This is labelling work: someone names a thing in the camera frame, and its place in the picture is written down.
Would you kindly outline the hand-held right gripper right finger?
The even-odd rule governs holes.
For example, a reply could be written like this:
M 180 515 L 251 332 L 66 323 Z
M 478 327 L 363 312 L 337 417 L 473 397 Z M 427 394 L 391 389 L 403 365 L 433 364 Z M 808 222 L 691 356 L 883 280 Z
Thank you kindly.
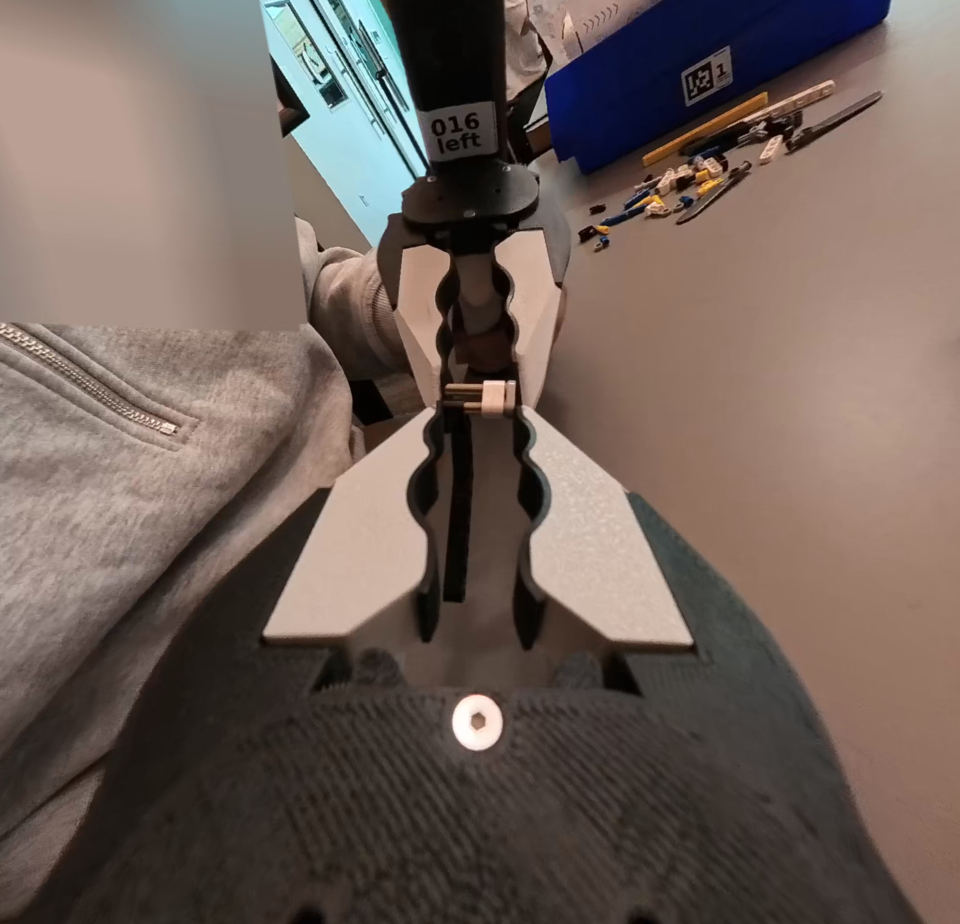
M 525 651 L 692 651 L 628 491 L 539 413 L 518 408 L 521 539 L 512 619 Z

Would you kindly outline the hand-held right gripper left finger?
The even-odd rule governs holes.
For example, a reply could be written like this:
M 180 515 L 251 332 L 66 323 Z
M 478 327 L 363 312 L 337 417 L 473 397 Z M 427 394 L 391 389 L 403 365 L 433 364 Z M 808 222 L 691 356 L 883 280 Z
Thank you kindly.
M 428 643 L 441 611 L 442 415 L 425 408 L 343 474 L 263 630 L 267 643 Z

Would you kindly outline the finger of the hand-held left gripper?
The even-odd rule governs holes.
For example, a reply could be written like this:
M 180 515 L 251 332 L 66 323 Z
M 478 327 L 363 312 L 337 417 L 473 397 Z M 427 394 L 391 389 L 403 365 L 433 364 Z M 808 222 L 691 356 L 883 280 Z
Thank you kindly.
M 541 229 L 514 232 L 493 248 L 491 256 L 493 284 L 509 322 L 510 363 L 519 399 L 534 408 L 546 383 L 562 287 L 554 279 Z
M 436 409 L 451 380 L 450 315 L 459 278 L 451 255 L 435 246 L 407 247 L 401 262 L 393 315 L 421 399 Z

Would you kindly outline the white lego connector tan pins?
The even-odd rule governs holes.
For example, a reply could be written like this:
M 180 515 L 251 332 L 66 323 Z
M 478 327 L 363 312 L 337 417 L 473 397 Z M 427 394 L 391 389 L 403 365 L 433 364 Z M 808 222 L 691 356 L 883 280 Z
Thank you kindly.
M 519 385 L 516 380 L 486 379 L 449 383 L 442 391 L 446 411 L 482 418 L 510 418 L 517 409 Z

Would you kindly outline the black angled lego beam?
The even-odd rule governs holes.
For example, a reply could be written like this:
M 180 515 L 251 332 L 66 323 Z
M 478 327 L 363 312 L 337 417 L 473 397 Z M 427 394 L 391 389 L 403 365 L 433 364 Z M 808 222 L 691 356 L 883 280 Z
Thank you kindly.
M 446 602 L 462 604 L 467 594 L 471 543 L 474 493 L 473 427 L 464 408 L 446 406 L 443 414 L 445 430 L 450 438 L 452 480 L 442 595 Z

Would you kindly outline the person's left forearm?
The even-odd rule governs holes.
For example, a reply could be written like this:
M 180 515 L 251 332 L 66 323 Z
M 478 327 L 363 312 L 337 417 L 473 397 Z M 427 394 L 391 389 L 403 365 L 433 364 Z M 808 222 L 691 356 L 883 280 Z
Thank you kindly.
M 378 254 L 322 248 L 313 226 L 294 218 L 308 319 L 352 380 L 408 373 Z

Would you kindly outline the pile of loose lego pieces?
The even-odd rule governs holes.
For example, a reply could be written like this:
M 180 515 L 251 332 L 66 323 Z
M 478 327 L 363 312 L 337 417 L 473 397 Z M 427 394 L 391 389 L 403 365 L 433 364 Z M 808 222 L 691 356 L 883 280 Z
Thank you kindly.
M 770 163 L 786 146 L 786 141 L 801 129 L 805 110 L 830 97 L 835 89 L 834 79 L 822 80 L 780 101 L 768 102 L 761 111 L 711 137 L 688 143 L 658 162 L 677 159 L 673 166 L 659 174 L 647 174 L 618 212 L 607 212 L 602 203 L 592 206 L 590 215 L 595 222 L 578 231 L 579 243 L 593 243 L 594 250 L 601 251 L 609 246 L 611 229 L 619 224 L 642 215 L 650 219 L 681 215 L 726 173 L 742 164 L 734 160 L 737 152 L 762 146 L 759 162 Z

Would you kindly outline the short black lego blade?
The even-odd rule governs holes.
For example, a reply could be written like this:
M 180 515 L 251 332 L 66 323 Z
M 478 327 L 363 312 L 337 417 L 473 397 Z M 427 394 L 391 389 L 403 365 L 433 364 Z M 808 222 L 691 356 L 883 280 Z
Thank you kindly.
M 731 169 L 719 180 L 719 183 L 699 198 L 690 209 L 684 211 L 677 219 L 677 225 L 684 225 L 694 221 L 704 211 L 722 200 L 734 188 L 739 187 L 754 170 L 753 163 L 744 161 L 741 165 Z

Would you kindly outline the long yellow lego beam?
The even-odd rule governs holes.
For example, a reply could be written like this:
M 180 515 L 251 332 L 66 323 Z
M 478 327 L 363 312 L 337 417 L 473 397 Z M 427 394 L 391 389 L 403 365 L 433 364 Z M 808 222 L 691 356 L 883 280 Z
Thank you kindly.
M 688 143 L 703 137 L 713 136 L 722 129 L 736 124 L 750 115 L 761 111 L 762 108 L 767 106 L 768 102 L 769 93 L 767 91 L 760 92 L 750 97 L 749 100 L 739 103 L 722 114 L 719 114 L 714 118 L 702 123 L 701 125 L 690 129 L 686 133 L 683 133 L 665 142 L 654 150 L 647 152 L 642 158 L 643 166 L 649 168 L 655 163 L 658 163 L 675 152 L 678 152 Z

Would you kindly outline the long black lego blade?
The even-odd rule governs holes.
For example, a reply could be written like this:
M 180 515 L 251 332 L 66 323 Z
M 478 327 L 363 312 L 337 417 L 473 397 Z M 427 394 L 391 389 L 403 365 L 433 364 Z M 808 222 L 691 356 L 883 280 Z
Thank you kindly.
M 785 142 L 786 152 L 794 153 L 808 147 L 828 133 L 831 133 L 840 126 L 843 126 L 846 124 L 846 122 L 872 108 L 879 103 L 883 97 L 884 92 L 882 90 L 875 91 L 859 101 L 854 102 L 834 113 L 834 115 L 831 115 L 814 125 L 804 127 L 803 129 L 794 133 Z

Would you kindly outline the glass door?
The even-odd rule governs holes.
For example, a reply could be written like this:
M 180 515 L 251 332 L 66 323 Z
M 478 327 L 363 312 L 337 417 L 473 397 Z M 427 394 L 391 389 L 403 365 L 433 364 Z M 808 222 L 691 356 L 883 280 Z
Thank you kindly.
M 380 0 L 259 0 L 270 56 L 307 119 L 290 134 L 376 246 L 426 154 L 393 28 Z

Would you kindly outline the white printed plastic bag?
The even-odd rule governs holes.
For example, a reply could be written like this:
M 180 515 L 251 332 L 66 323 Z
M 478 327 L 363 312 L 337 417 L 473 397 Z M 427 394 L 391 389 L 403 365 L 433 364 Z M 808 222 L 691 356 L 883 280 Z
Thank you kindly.
M 510 62 L 543 59 L 552 48 L 564 62 L 628 25 L 665 0 L 505 0 Z

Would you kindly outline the person's grey hoodie torso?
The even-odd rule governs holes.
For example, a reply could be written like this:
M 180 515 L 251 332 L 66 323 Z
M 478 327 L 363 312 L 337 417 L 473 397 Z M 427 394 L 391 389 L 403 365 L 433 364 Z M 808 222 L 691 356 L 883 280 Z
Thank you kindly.
M 57 862 L 202 598 L 359 457 L 348 379 L 404 368 L 392 317 L 2 323 L 2 891 Z

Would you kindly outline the blue plastic bin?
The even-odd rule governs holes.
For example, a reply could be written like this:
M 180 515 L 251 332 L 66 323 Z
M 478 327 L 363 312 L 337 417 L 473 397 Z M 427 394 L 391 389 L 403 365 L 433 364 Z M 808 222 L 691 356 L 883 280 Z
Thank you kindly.
M 552 148 L 597 171 L 883 21 L 891 0 L 663 0 L 547 78 Z

